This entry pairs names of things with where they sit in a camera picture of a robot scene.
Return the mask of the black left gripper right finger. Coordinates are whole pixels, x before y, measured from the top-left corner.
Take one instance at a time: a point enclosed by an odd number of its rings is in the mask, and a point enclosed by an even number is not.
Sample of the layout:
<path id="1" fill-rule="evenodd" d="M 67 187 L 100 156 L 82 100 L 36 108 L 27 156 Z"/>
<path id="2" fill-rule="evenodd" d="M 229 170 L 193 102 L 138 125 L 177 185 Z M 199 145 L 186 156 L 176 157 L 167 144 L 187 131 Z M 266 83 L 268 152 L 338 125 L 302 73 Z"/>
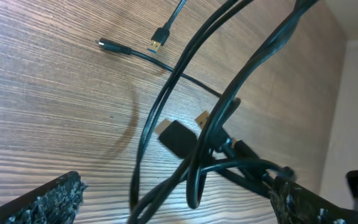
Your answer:
<path id="1" fill-rule="evenodd" d="M 338 207 L 299 184 L 276 177 L 270 202 L 279 224 L 358 224 L 358 211 Z"/>

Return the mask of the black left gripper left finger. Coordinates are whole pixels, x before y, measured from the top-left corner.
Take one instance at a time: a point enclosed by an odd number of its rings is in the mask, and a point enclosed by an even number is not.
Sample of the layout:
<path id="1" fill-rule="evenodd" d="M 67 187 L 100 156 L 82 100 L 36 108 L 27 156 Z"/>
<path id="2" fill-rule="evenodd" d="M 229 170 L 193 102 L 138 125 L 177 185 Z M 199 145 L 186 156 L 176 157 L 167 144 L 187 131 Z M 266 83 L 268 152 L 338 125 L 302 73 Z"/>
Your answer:
<path id="1" fill-rule="evenodd" d="M 70 171 L 0 206 L 0 223 L 72 224 L 88 188 Z"/>

